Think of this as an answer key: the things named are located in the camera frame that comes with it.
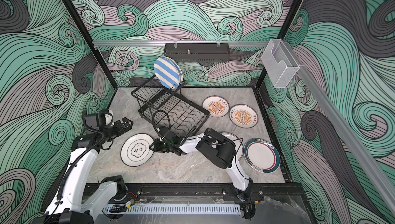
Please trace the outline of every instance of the wall mural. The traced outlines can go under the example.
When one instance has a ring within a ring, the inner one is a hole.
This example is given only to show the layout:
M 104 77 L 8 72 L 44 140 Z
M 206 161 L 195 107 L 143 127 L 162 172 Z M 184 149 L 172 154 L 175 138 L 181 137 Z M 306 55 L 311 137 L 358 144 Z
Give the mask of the wall mural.
M 395 183 L 395 0 L 304 0 L 286 40 Z M 395 223 L 298 75 L 264 102 L 318 223 Z
M 0 0 L 0 222 L 31 223 L 114 89 L 61 0 Z
M 240 40 L 276 38 L 290 0 L 72 0 L 93 40 Z M 102 47 L 118 85 L 154 74 L 163 47 Z M 188 85 L 255 85 L 264 48 L 235 47 L 228 63 L 179 63 Z

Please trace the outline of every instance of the plate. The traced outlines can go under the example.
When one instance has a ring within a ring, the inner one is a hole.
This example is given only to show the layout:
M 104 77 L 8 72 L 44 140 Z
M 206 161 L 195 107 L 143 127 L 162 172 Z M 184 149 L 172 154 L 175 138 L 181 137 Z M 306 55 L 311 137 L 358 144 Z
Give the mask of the plate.
M 243 150 L 244 150 L 243 144 L 241 144 L 240 139 L 229 132 L 221 132 L 221 134 L 224 135 L 224 137 L 230 139 L 231 141 L 233 141 L 235 143 L 235 149 L 237 151 L 236 158 L 237 158 L 237 160 L 240 160 L 243 157 Z
M 205 98 L 201 106 L 210 112 L 211 117 L 219 118 L 229 112 L 229 103 L 220 96 Z
M 258 115 L 254 109 L 247 105 L 233 106 L 229 111 L 230 120 L 242 128 L 251 128 L 258 123 Z
M 180 73 L 180 83 L 182 83 L 182 82 L 184 81 L 184 77 L 183 77 L 183 75 L 182 75 L 181 68 L 178 66 L 177 63 L 175 63 L 175 61 L 174 61 L 172 58 L 169 58 L 169 57 L 166 57 L 166 56 L 163 56 L 163 57 L 166 58 L 166 59 L 168 59 L 168 60 L 170 60 L 170 61 L 173 63 L 173 65 L 178 69 L 178 71 L 179 71 L 179 73 Z
M 253 138 L 245 144 L 244 157 L 252 168 L 261 173 L 272 173 L 280 166 L 277 149 L 261 138 Z
M 160 83 L 166 88 L 175 89 L 180 85 L 181 69 L 172 59 L 159 57 L 154 63 L 154 72 Z
M 147 162 L 154 153 L 149 149 L 154 140 L 147 134 L 136 134 L 126 140 L 121 149 L 121 160 L 128 166 L 137 167 Z

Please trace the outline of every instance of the dish rack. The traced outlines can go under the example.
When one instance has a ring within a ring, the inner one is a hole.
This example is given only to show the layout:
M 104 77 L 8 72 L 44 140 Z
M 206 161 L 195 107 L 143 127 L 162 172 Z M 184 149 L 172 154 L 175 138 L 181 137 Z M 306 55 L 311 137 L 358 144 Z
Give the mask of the dish rack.
M 139 103 L 140 116 L 152 124 L 153 114 L 157 110 L 163 110 L 169 115 L 171 132 L 179 138 L 185 137 L 189 132 L 191 132 L 189 136 L 194 136 L 209 118 L 209 111 L 182 95 L 181 87 L 184 86 L 185 81 L 178 88 L 171 90 L 163 86 L 150 86 L 149 82 L 154 78 L 155 75 L 131 92 Z M 165 113 L 156 113 L 155 127 L 169 128 Z

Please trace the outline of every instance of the plate with red and blue rim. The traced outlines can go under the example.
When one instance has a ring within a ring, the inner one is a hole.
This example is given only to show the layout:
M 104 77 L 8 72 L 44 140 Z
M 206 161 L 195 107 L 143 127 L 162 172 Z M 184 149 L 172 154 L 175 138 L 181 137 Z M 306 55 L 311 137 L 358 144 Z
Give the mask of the plate with red and blue rim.
M 244 157 L 252 168 L 261 173 L 272 173 L 280 166 L 279 152 L 262 138 L 250 139 L 244 145 Z

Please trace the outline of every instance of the gray marble floor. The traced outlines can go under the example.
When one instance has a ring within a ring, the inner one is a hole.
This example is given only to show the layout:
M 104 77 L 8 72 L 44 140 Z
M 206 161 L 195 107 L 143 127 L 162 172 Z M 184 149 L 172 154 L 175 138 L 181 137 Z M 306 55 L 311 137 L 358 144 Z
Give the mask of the gray marble floor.
M 154 153 L 151 159 L 139 167 L 129 167 L 121 161 L 121 148 L 124 142 L 138 133 L 146 133 L 153 139 L 158 135 L 151 123 L 141 118 L 137 112 L 138 103 L 130 92 L 133 88 L 119 88 L 110 109 L 114 112 L 114 120 L 127 117 L 134 122 L 131 131 L 114 140 L 108 151 L 101 151 L 89 172 L 88 182 L 98 182 L 105 177 L 122 175 L 125 182 L 146 183 L 225 183 L 231 182 L 225 170 L 216 167 L 199 152 L 177 156 L 174 153 Z M 259 111 L 252 88 L 182 88 L 182 94 L 189 100 L 201 105 L 208 96 L 218 95 L 225 98 L 232 107 L 236 104 L 247 104 L 254 108 L 259 116 L 256 126 L 249 129 L 234 125 L 228 115 L 221 118 L 209 117 L 197 134 L 208 127 L 219 132 L 231 132 L 239 138 L 244 138 L 245 144 L 251 138 L 269 140 L 263 118 Z M 245 158 L 240 165 L 254 182 L 282 183 L 284 178 L 281 170 L 273 173 L 260 173 L 248 165 Z

